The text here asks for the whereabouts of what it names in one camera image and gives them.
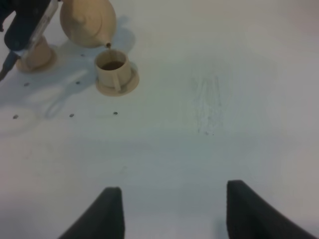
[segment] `beige teapot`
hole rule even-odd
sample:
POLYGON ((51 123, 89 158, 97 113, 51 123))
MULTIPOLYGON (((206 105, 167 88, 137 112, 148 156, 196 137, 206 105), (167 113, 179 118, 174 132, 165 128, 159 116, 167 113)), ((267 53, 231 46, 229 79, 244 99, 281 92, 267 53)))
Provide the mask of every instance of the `beige teapot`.
POLYGON ((111 47, 116 15, 109 0, 63 0, 60 22, 64 33, 77 45, 111 47))

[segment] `small cup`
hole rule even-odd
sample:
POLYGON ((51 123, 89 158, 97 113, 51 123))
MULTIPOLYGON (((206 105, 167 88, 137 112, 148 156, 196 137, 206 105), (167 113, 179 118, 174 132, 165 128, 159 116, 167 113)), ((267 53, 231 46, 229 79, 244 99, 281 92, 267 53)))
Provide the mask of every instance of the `small cup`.
POLYGON ((95 58, 99 84, 120 93, 132 77, 127 55, 118 50, 107 50, 95 58))

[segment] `white surface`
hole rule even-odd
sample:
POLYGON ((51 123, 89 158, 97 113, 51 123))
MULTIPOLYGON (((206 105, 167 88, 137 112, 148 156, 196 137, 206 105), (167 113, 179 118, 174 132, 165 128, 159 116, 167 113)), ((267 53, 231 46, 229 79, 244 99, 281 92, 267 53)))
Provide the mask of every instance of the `white surface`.
POLYGON ((231 179, 319 236, 319 2, 112 4, 132 93, 97 92, 103 49, 68 42, 58 14, 56 67, 1 83, 1 238, 55 239, 120 186, 128 239, 225 239, 231 179))

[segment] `brown liquid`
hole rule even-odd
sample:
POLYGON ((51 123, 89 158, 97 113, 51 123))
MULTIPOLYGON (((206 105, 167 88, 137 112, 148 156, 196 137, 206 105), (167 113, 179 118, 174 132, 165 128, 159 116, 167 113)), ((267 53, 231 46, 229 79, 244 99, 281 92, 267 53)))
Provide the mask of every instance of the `brown liquid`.
POLYGON ((102 66, 101 69, 105 71, 113 71, 113 70, 119 69, 123 65, 124 65, 123 62, 111 61, 109 63, 106 63, 104 66, 102 66))

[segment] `cup handle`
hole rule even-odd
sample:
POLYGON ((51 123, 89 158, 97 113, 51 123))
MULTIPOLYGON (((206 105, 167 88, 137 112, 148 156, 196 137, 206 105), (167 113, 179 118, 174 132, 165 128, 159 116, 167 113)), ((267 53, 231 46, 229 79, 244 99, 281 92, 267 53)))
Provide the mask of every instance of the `cup handle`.
POLYGON ((115 90, 117 92, 120 92, 121 91, 121 85, 120 85, 120 81, 119 81, 119 77, 117 74, 113 74, 113 84, 114 84, 114 87, 115 87, 115 90))

